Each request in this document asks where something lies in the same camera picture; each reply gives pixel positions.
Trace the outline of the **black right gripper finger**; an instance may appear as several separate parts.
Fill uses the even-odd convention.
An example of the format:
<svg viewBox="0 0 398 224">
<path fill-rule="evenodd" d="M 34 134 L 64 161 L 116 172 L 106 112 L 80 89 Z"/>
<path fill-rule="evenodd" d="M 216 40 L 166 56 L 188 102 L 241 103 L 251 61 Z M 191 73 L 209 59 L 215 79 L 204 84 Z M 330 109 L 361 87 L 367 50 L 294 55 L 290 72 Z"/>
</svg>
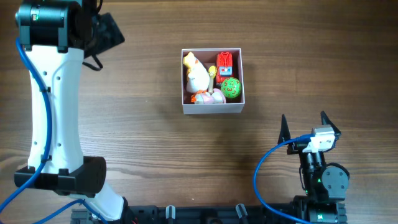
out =
<svg viewBox="0 0 398 224">
<path fill-rule="evenodd" d="M 290 135 L 290 130 L 289 126 L 287 123 L 287 119 L 285 117 L 285 114 L 281 116 L 281 124 L 280 124 L 280 133 L 279 133 L 279 138 L 278 138 L 278 144 L 281 144 L 283 142 L 286 142 L 291 139 Z"/>
<path fill-rule="evenodd" d="M 334 123 L 329 119 L 324 111 L 320 113 L 322 125 L 330 125 L 335 133 L 336 137 L 341 136 L 341 131 L 334 125 Z"/>
</svg>

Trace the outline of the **green number ball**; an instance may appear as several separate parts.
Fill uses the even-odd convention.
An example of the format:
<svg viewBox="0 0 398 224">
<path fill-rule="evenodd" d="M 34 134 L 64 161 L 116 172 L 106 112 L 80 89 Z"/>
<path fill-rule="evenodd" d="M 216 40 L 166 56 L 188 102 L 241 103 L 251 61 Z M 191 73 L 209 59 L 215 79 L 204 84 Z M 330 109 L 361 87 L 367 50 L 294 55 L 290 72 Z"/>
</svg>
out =
<svg viewBox="0 0 398 224">
<path fill-rule="evenodd" d="M 234 77 L 227 78 L 221 83 L 221 92 L 226 98 L 237 98 L 242 92 L 241 82 Z"/>
</svg>

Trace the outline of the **small duck with pink hat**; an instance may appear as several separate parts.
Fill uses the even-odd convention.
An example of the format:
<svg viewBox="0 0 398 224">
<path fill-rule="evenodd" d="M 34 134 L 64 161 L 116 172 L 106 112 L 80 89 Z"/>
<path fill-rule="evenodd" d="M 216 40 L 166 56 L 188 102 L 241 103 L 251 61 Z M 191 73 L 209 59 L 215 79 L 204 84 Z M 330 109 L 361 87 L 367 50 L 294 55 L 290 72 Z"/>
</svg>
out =
<svg viewBox="0 0 398 224">
<path fill-rule="evenodd" d="M 215 88 L 213 93 L 200 90 L 191 97 L 191 102 L 195 105 L 225 104 L 226 98 L 221 90 Z"/>
</svg>

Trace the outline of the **white box pink interior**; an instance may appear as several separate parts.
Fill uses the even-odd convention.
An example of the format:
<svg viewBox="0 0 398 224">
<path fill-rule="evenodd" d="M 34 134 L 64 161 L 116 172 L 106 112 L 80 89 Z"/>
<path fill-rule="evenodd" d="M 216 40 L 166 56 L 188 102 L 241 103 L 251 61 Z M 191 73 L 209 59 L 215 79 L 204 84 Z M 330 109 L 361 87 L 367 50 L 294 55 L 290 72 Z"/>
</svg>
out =
<svg viewBox="0 0 398 224">
<path fill-rule="evenodd" d="M 214 65 L 216 66 L 217 55 L 221 52 L 230 52 L 233 55 L 233 77 L 237 78 L 242 84 L 241 94 L 234 99 L 226 98 L 225 104 L 208 104 L 195 105 L 191 102 L 191 97 L 194 94 L 186 90 L 187 84 L 187 69 L 183 65 L 183 58 L 189 52 L 192 52 L 197 59 L 208 69 Z M 244 92 L 244 76 L 243 76 L 243 62 L 242 52 L 240 48 L 218 48 L 218 49 L 183 49 L 181 50 L 181 94 L 182 107 L 184 114 L 217 114 L 217 113 L 240 113 L 245 105 Z M 221 90 L 221 86 L 216 84 L 216 77 L 214 79 L 213 88 Z"/>
</svg>

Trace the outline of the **red toy fire truck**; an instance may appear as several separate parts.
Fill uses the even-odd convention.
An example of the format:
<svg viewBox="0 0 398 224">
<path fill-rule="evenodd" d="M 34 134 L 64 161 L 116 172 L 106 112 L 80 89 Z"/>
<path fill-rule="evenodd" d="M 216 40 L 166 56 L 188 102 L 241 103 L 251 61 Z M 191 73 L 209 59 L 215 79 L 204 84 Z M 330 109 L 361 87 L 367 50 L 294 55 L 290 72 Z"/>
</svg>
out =
<svg viewBox="0 0 398 224">
<path fill-rule="evenodd" d="M 216 59 L 216 84 L 221 84 L 227 79 L 233 77 L 233 55 L 230 52 L 221 52 Z"/>
</svg>

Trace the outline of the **yellow wooden rattle drum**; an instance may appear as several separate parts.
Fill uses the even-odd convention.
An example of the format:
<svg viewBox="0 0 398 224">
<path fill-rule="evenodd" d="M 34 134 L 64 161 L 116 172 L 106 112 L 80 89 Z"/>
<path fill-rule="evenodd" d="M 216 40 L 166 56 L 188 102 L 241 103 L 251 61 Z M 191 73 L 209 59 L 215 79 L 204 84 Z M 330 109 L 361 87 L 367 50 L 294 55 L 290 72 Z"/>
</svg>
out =
<svg viewBox="0 0 398 224">
<path fill-rule="evenodd" d="M 215 79 L 215 77 L 216 77 L 216 74 L 217 74 L 217 67 L 216 66 L 214 66 L 214 65 L 212 65 L 209 69 L 208 69 L 208 74 L 209 74 L 209 77 L 210 77 L 210 81 L 209 81 L 209 85 L 208 85 L 208 92 L 209 92 L 209 94 L 213 94 L 213 92 L 214 92 L 214 88 L 213 88 L 213 85 L 214 85 L 214 79 Z"/>
</svg>

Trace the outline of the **white plush duck yellow hair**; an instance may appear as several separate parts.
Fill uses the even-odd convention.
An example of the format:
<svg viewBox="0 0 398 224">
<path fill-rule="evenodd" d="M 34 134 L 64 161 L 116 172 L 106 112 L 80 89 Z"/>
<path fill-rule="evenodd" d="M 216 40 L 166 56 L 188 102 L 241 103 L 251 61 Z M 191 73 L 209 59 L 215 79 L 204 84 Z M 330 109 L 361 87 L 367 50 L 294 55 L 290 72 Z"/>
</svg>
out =
<svg viewBox="0 0 398 224">
<path fill-rule="evenodd" d="M 186 90 L 191 94 L 199 91 L 207 91 L 210 76 L 199 59 L 192 52 L 189 52 L 183 58 L 183 65 L 187 69 Z"/>
</svg>

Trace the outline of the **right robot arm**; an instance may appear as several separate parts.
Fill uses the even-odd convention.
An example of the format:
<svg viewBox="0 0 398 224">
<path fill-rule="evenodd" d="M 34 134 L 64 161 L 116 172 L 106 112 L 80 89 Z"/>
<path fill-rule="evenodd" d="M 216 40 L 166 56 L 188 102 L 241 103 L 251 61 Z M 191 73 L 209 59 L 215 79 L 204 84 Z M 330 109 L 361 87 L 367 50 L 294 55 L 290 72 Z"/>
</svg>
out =
<svg viewBox="0 0 398 224">
<path fill-rule="evenodd" d="M 290 215 L 310 223 L 346 223 L 345 205 L 350 174 L 342 165 L 325 160 L 325 153 L 335 148 L 341 131 L 325 112 L 320 113 L 320 126 L 314 127 L 308 139 L 288 143 L 287 154 L 300 159 L 299 176 L 304 196 L 295 196 L 290 203 L 277 204 L 279 217 L 274 223 L 295 223 Z"/>
</svg>

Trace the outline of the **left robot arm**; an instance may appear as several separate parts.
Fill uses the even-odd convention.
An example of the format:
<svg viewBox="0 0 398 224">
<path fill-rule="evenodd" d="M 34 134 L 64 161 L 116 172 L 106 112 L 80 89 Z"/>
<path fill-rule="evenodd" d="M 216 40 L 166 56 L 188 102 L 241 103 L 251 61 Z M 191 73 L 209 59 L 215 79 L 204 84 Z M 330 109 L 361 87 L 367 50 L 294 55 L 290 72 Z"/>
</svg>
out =
<svg viewBox="0 0 398 224">
<path fill-rule="evenodd" d="M 103 157 L 85 156 L 78 132 L 78 94 L 86 58 L 124 42 L 101 1 L 24 1 L 16 12 L 16 39 L 32 88 L 32 145 L 16 171 L 19 194 L 51 190 L 84 205 L 98 223 L 127 223 L 127 200 L 106 182 Z"/>
</svg>

